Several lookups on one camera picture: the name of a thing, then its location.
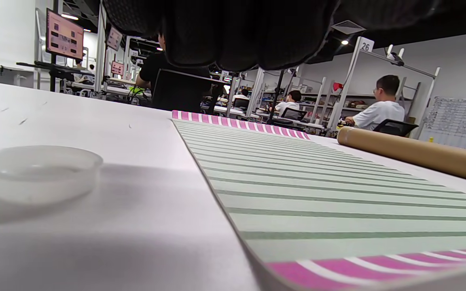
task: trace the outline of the clear plastic container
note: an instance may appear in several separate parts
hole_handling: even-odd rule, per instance
[[[31,145],[0,150],[0,199],[27,205],[64,201],[95,187],[103,159],[69,147]]]

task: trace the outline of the ceiling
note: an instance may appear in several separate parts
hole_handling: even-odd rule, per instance
[[[315,57],[309,59],[307,64],[331,61],[335,55],[353,52],[355,42],[359,36],[375,41],[373,48],[385,48],[390,44],[410,44],[412,42],[466,34],[466,1],[442,0],[440,5],[433,9],[432,13],[429,18],[409,27],[391,30],[369,29],[353,35],[345,35],[337,30],[332,30],[322,50]],[[334,22],[338,23],[344,20],[354,21],[341,5],[335,12]],[[342,46],[341,41],[345,39],[349,40],[349,44]]]
[[[390,44],[409,44],[466,34],[466,0],[438,1],[439,4],[436,9],[433,9],[432,15],[413,26],[391,30],[368,29],[352,35],[345,35],[337,30],[331,30],[322,50],[315,57],[309,59],[307,64],[331,61],[335,55],[353,52],[356,39],[359,36],[375,41],[373,47],[375,49],[384,48]],[[99,5],[100,0],[64,0],[64,12],[78,16],[77,24],[96,33]],[[351,19],[351,16],[341,4],[334,14],[334,22],[338,23],[344,20],[356,22]],[[349,40],[349,44],[342,46],[341,41],[345,39]],[[148,57],[150,54],[157,52],[157,45],[148,41],[134,40],[131,42],[131,49],[139,51],[141,57]],[[212,70],[215,71],[218,68],[213,66]]]

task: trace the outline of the black t-shirt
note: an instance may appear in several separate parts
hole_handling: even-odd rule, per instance
[[[156,85],[157,73],[159,69],[174,70],[177,72],[183,72],[187,74],[193,74],[200,77],[210,77],[210,72],[207,67],[202,68],[177,68],[168,63],[165,53],[157,53],[148,57],[143,65],[141,66],[141,71],[139,72],[139,77],[141,80],[150,82],[150,91],[154,92],[154,87]]]

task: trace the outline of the green striped paper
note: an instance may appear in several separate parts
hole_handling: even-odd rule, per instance
[[[174,124],[266,262],[466,249],[466,193],[309,140]]]

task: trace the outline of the air vent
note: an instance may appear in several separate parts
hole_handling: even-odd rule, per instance
[[[337,24],[332,25],[332,28],[344,33],[344,34],[353,34],[361,31],[365,31],[366,28],[352,22],[350,20],[345,20]]]

